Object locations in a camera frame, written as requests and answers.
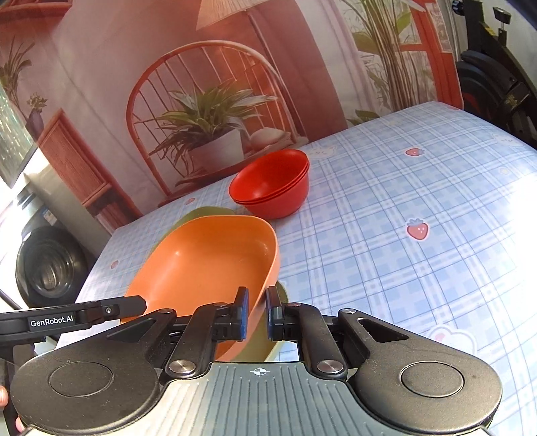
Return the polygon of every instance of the person's finger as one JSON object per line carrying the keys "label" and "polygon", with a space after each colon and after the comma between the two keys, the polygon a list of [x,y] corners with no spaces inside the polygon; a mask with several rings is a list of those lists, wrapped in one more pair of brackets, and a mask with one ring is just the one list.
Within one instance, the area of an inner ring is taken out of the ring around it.
{"label": "person's finger", "polygon": [[23,422],[20,420],[20,416],[18,416],[17,419],[15,420],[15,427],[17,428],[19,432],[24,431],[24,425],[23,425]]}
{"label": "person's finger", "polygon": [[8,405],[8,401],[8,390],[4,386],[0,386],[0,407],[6,407]]}

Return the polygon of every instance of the washing machine door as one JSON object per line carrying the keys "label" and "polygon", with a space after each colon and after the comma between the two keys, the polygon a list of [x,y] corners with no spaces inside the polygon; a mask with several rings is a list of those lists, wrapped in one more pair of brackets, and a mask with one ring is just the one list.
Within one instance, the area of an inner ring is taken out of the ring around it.
{"label": "washing machine door", "polygon": [[74,303],[88,273],[82,247],[60,228],[32,230],[17,254],[15,279],[28,307]]}

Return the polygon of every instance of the printed backdrop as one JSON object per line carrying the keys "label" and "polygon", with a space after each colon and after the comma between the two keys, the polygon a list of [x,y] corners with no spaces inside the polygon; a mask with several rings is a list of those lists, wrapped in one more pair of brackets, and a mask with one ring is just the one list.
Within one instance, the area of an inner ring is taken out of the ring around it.
{"label": "printed backdrop", "polygon": [[110,232],[268,152],[462,107],[436,0],[8,0],[0,81]]}

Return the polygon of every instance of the white flower pot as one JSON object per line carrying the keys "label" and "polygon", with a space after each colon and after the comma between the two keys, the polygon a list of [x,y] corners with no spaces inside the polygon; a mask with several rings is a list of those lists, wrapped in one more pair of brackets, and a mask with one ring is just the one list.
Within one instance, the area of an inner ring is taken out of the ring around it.
{"label": "white flower pot", "polygon": [[188,152],[208,172],[217,172],[244,160],[241,132],[233,129],[220,138]]}

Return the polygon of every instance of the wooden shelf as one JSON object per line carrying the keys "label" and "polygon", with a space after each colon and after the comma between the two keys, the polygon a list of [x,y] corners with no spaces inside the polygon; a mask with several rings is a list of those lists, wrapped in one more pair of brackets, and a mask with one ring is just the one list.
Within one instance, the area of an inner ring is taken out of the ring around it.
{"label": "wooden shelf", "polygon": [[113,231],[142,216],[63,110],[58,109],[49,120],[38,145],[62,181],[107,230]]}
{"label": "wooden shelf", "polygon": [[72,0],[64,2],[40,2],[14,4],[0,8],[0,23],[22,18],[63,17],[72,6]]}

